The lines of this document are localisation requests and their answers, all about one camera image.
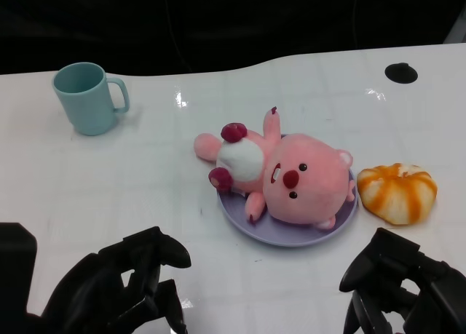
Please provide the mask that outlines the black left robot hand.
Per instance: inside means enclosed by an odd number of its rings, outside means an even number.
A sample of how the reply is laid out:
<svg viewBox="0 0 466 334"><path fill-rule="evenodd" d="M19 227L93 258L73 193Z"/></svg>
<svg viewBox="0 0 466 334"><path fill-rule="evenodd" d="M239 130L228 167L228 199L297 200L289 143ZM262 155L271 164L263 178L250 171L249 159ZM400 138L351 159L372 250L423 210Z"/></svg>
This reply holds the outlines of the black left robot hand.
<svg viewBox="0 0 466 334"><path fill-rule="evenodd" d="M41 332L133 333L147 322L166 319L175 333L186 333L175 282L159 278L162 266L187 269L191 258L158 227L90 253L52 292Z"/></svg>

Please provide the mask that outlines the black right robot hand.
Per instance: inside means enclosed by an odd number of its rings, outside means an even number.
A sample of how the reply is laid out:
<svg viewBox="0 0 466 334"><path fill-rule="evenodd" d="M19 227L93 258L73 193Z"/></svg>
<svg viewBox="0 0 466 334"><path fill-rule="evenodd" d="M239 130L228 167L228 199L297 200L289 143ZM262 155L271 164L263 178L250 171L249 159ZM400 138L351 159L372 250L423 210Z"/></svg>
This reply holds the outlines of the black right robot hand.
<svg viewBox="0 0 466 334"><path fill-rule="evenodd" d="M376 230L340 281L340 291L352 295L344 333L391 333L391 312L402 316L405 333L465 332L465 275L419 248Z"/></svg>

